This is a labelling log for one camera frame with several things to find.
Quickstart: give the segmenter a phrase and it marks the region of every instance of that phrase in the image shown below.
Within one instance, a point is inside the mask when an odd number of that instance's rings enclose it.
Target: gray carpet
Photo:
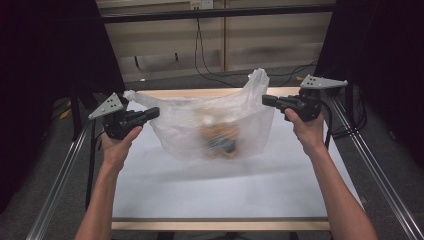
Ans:
[[[293,68],[267,69],[271,74],[287,74]],[[313,73],[313,67],[302,72]],[[247,78],[243,76],[229,76],[216,78],[235,86],[242,86]],[[285,77],[271,77],[271,86],[278,86],[285,82]],[[299,81],[292,80],[286,86],[298,86]],[[145,82],[127,83],[128,89],[175,89],[175,88],[219,88],[226,87],[223,83],[208,81],[201,76],[178,77]],[[105,96],[96,96],[99,101],[106,99]],[[404,200],[405,204],[413,213],[415,219],[424,226],[424,170],[410,157],[407,148],[402,142],[394,141],[390,135],[390,129],[384,121],[367,105],[368,123],[361,134],[366,143],[372,149],[373,154],[389,178],[391,184]],[[91,110],[81,107],[83,119]],[[97,132],[100,132],[100,124],[97,124]],[[8,208],[0,216],[0,239],[24,239],[28,235],[38,212],[41,210],[50,188],[59,172],[63,159],[65,159],[71,145],[73,134],[71,116],[60,120],[52,120],[49,132],[43,144],[42,154],[39,156],[37,165],[25,184],[14,195]],[[361,156],[356,150],[349,137],[336,140],[337,147],[343,157],[345,165],[350,173],[352,181],[360,194],[367,201],[364,208],[375,224],[381,239],[408,239],[397,217],[391,210]],[[71,175],[66,185],[44,239],[72,239],[81,218],[84,214],[85,189],[88,171],[89,144],[84,144],[78,161],[75,162]],[[114,238],[117,239],[155,239],[156,232],[116,231]],[[300,239],[329,239],[327,232],[299,232]]]

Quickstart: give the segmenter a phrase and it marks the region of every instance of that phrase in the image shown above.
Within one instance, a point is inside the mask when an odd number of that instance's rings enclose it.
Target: electrical outlet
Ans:
[[[201,9],[213,9],[213,0],[202,0]]]
[[[200,10],[200,9],[202,9],[202,2],[200,0],[190,1],[190,9],[191,10]]]

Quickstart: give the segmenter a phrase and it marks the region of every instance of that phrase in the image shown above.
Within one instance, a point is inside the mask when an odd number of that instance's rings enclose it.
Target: person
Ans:
[[[327,209],[334,239],[378,239],[371,220],[353,197],[337,171],[323,141],[324,116],[303,122],[291,109],[285,112],[293,131],[309,156]],[[111,239],[112,207],[119,171],[132,141],[141,132],[134,128],[122,141],[102,134],[104,160],[94,186],[90,206],[75,239]]]

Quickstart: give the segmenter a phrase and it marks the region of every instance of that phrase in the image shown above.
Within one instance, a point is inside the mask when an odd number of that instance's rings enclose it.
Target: black horizontal beam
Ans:
[[[240,17],[257,15],[278,15],[297,13],[319,13],[333,12],[336,10],[346,10],[352,7],[360,7],[358,4],[320,4],[320,5],[298,5],[266,8],[225,8],[211,10],[190,10],[157,13],[137,13],[137,14],[111,14],[103,15],[100,19],[103,23],[124,23],[124,22],[146,22],[160,20],[196,19],[196,18],[216,18],[216,17]]]

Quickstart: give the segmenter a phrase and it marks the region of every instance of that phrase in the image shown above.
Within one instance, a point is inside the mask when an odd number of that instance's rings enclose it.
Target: plastic bag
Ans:
[[[249,75],[240,91],[222,97],[157,99],[127,91],[128,100],[159,107],[150,121],[165,151],[179,159],[246,158],[263,151],[274,109],[262,105],[269,78],[263,69]]]

